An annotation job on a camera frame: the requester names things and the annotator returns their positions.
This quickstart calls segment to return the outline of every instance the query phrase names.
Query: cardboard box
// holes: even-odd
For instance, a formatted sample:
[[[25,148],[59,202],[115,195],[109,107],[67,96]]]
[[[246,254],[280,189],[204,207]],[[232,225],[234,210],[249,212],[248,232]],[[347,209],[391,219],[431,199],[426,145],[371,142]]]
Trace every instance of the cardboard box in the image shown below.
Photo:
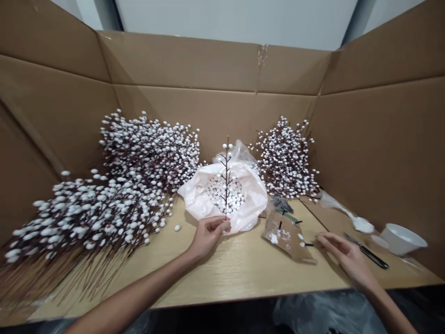
[[[379,230],[420,234],[414,256],[445,278],[444,22],[445,2],[427,0],[330,52],[95,32],[49,0],[2,1],[0,241],[62,170],[101,164],[100,120],[116,108],[200,128],[207,161],[227,135],[253,142],[284,115],[311,120],[320,185]],[[347,224],[310,209],[328,230]]]

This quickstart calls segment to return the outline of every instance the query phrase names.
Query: table surface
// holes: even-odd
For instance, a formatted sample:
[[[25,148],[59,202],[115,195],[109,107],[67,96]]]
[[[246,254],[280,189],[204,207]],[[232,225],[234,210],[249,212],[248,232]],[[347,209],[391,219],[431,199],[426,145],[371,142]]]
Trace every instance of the table surface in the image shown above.
[[[320,221],[299,202],[290,202],[294,216],[302,220],[305,241],[310,243],[315,235],[326,231]],[[59,304],[51,297],[31,315],[30,320],[80,316],[105,297],[125,287],[136,279],[152,272],[187,249],[193,239],[196,220],[184,209],[178,199],[174,215],[159,234],[151,237],[148,246],[139,249],[120,270],[107,292],[93,300],[80,300],[81,291],[73,290]],[[174,231],[176,224],[181,230]],[[316,248],[310,247],[317,265],[295,263],[290,257],[261,238],[265,219],[251,231],[224,237],[215,253],[206,262],[188,272],[176,282],[152,308],[165,308],[211,302],[245,300],[349,288],[350,283],[335,261]],[[344,230],[357,235],[350,222]],[[443,281],[419,265],[416,268],[398,257],[387,254],[381,258],[390,265],[383,270],[369,260],[369,266],[385,288],[440,284]]]

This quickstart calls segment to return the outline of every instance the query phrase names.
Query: white plastic bag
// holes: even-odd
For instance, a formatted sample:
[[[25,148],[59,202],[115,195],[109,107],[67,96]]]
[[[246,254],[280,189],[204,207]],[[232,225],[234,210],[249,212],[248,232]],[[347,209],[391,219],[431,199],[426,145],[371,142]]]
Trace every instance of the white plastic bag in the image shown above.
[[[366,297],[355,290],[320,291],[280,297],[273,311],[276,326],[286,324],[296,334],[385,334]]]
[[[362,233],[372,233],[374,232],[374,225],[372,225],[369,221],[362,217],[356,217],[348,209],[346,209],[343,205],[341,205],[335,198],[330,196],[326,191],[321,192],[321,200],[320,205],[323,208],[336,208],[340,211],[343,211],[348,215],[352,220],[352,224],[354,228]]]
[[[242,195],[245,202],[238,211],[228,214],[231,230],[225,235],[251,230],[258,222],[258,216],[267,206],[267,191],[264,182],[250,167],[255,163],[254,157],[240,140],[230,150],[231,174],[235,176],[242,186]],[[209,181],[225,170],[221,162],[217,162],[218,155],[213,164],[201,167],[195,175],[178,189],[178,194],[184,198],[185,209],[196,219],[223,215],[213,205],[205,189]]]

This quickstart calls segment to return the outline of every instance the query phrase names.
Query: white wall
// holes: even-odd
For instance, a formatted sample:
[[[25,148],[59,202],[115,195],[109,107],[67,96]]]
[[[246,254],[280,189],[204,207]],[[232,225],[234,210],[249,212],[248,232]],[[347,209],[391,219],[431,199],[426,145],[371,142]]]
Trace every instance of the white wall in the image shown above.
[[[108,0],[51,0],[95,30],[120,30]]]
[[[117,0],[125,31],[335,50],[357,0]]]
[[[424,1],[425,0],[376,0],[363,33],[377,28]]]
[[[370,32],[425,0],[359,0],[344,42]]]

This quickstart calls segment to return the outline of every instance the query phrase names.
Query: artificial berry branch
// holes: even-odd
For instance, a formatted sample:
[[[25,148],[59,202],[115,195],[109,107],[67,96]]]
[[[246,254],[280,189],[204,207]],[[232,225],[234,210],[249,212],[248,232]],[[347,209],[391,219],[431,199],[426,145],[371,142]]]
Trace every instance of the artificial berry branch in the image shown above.
[[[309,170],[309,143],[314,139],[304,136],[307,120],[297,124],[293,130],[285,117],[268,132],[258,131],[258,141],[249,148],[260,153],[256,169],[265,182],[269,194],[287,199],[308,196],[309,201],[318,202],[319,185],[314,176],[316,169]]]
[[[72,180],[70,172],[63,171],[63,181],[53,187],[54,197],[34,202],[35,219],[13,232],[0,273],[7,286],[18,282],[23,264],[46,261],[42,274],[30,278],[29,287],[49,267],[65,262],[67,254],[77,254],[70,264],[73,268],[103,252],[106,263],[89,270],[89,283],[84,285],[99,289],[114,257],[124,252],[123,259],[128,259],[166,225],[177,189],[200,166],[199,129],[191,132],[190,125],[148,121],[144,111],[142,117],[129,121],[120,113],[118,109],[102,121],[106,172],[92,169],[91,178]],[[10,291],[17,298],[27,293]]]

